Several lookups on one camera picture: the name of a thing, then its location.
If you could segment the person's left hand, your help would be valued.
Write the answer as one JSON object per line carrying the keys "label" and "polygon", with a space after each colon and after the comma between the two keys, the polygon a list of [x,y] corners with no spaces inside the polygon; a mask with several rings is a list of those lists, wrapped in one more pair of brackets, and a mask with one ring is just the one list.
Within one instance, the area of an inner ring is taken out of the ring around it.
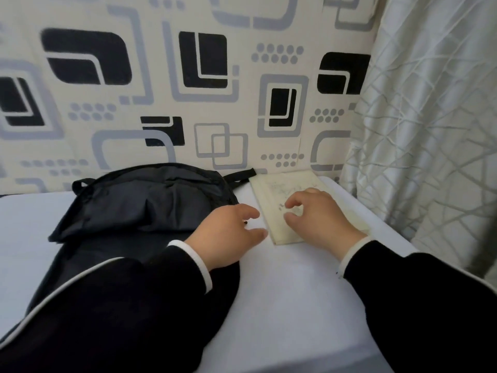
{"label": "person's left hand", "polygon": [[258,219],[260,212],[247,204],[216,208],[186,239],[209,271],[238,262],[255,246],[243,244],[245,222]]}

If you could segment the person's right hand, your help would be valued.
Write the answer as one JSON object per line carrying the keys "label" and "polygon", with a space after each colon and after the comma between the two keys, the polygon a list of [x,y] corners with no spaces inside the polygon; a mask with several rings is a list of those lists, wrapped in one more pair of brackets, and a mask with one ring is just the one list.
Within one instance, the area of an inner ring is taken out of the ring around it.
{"label": "person's right hand", "polygon": [[303,207],[305,232],[296,234],[307,244],[330,252],[339,261],[367,237],[348,221],[336,201],[324,191],[307,188],[295,192],[284,205],[288,209]]}

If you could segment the person's right forearm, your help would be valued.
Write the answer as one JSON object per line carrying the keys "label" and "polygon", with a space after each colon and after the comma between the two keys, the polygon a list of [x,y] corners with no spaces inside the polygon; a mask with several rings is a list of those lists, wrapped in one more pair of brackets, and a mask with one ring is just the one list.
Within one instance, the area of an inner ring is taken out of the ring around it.
{"label": "person's right forearm", "polygon": [[394,373],[497,373],[497,293],[436,257],[366,238],[340,275]]}

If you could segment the person's left forearm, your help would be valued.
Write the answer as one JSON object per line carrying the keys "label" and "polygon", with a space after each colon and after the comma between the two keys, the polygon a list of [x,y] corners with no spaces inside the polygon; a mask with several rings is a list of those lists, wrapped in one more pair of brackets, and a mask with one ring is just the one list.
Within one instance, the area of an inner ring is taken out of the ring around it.
{"label": "person's left forearm", "polygon": [[0,373],[194,373],[238,293],[239,262],[208,270],[174,241],[74,276],[0,343]]}

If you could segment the cream notebook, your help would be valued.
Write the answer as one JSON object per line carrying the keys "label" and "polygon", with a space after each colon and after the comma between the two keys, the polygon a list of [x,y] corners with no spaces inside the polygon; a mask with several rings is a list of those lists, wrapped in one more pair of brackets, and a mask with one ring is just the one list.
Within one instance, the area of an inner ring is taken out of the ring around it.
{"label": "cream notebook", "polygon": [[284,214],[287,212],[301,216],[303,207],[288,209],[284,204],[292,194],[307,188],[315,188],[328,193],[353,226],[364,233],[370,231],[366,222],[345,203],[339,194],[326,186],[311,170],[256,175],[250,178],[250,183],[267,223],[271,240],[277,246],[303,241],[284,220]]}

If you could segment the black backpack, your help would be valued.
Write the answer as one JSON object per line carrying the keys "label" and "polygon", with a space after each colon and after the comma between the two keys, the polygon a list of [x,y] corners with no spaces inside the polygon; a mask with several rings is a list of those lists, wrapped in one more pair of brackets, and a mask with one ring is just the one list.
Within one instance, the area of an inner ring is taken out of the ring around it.
{"label": "black backpack", "polygon": [[26,317],[42,301],[117,258],[146,262],[173,240],[186,240],[212,210],[238,204],[233,193],[254,169],[222,176],[183,163],[156,163],[85,178],[48,240],[62,244]]}

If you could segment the white patterned curtain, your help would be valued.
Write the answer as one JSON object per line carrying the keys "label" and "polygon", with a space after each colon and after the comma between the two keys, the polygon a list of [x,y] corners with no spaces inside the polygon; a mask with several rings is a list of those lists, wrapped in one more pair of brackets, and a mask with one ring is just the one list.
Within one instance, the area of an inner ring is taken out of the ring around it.
{"label": "white patterned curtain", "polygon": [[497,291],[497,0],[387,0],[340,185]]}

